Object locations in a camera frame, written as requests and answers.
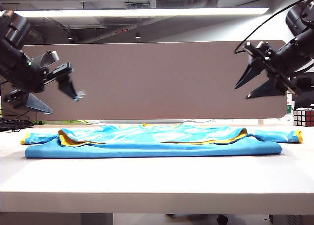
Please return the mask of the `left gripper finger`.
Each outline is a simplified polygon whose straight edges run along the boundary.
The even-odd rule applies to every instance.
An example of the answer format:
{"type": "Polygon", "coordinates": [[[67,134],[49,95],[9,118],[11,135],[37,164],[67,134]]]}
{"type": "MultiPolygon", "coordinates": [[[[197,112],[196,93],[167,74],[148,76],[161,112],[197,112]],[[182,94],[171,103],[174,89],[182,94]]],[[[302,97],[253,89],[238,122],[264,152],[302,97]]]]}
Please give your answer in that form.
{"type": "Polygon", "coordinates": [[[58,89],[70,97],[72,100],[79,100],[80,97],[76,92],[69,75],[62,75],[57,78],[58,89]]]}
{"type": "Polygon", "coordinates": [[[52,114],[52,110],[33,93],[28,93],[24,97],[24,108],[28,111],[52,114]]]}

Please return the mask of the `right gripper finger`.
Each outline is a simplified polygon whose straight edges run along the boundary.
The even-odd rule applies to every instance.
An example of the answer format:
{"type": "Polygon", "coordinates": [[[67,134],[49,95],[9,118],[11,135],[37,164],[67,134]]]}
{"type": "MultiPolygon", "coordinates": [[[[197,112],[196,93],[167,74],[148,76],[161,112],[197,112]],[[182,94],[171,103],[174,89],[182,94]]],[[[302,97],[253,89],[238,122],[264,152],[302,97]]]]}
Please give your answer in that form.
{"type": "Polygon", "coordinates": [[[244,84],[248,83],[250,80],[258,76],[264,69],[265,64],[261,58],[250,58],[246,70],[244,71],[240,80],[235,85],[235,89],[238,89],[244,84]]]}
{"type": "Polygon", "coordinates": [[[270,78],[267,82],[251,91],[246,98],[259,98],[270,96],[284,96],[286,94],[286,86],[284,85],[284,78],[282,76],[270,78]]]}

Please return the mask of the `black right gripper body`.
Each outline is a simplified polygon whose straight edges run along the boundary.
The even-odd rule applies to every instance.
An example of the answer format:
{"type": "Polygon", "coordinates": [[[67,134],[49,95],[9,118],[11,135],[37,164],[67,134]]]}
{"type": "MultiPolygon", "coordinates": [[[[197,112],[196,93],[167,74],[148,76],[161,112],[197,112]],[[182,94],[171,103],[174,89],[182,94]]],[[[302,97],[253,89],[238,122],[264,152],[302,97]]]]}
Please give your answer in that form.
{"type": "Polygon", "coordinates": [[[251,58],[258,57],[264,61],[268,79],[282,76],[287,90],[300,95],[301,89],[289,80],[289,77],[305,72],[300,70],[314,58],[314,30],[307,29],[290,42],[275,50],[269,42],[259,42],[254,47],[250,42],[244,45],[251,58]]]}

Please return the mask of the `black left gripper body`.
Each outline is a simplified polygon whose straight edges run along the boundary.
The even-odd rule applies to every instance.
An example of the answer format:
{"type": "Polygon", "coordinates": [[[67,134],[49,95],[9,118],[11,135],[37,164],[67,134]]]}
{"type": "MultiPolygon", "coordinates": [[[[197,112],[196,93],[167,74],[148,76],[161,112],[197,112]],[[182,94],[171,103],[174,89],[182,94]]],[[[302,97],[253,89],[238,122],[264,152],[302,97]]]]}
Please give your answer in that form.
{"type": "Polygon", "coordinates": [[[15,88],[5,95],[3,100],[15,109],[25,109],[26,94],[41,93],[45,85],[73,71],[71,63],[68,62],[50,72],[48,66],[57,61],[59,56],[56,51],[48,50],[39,57],[30,58],[14,47],[1,47],[0,75],[15,88]]]}

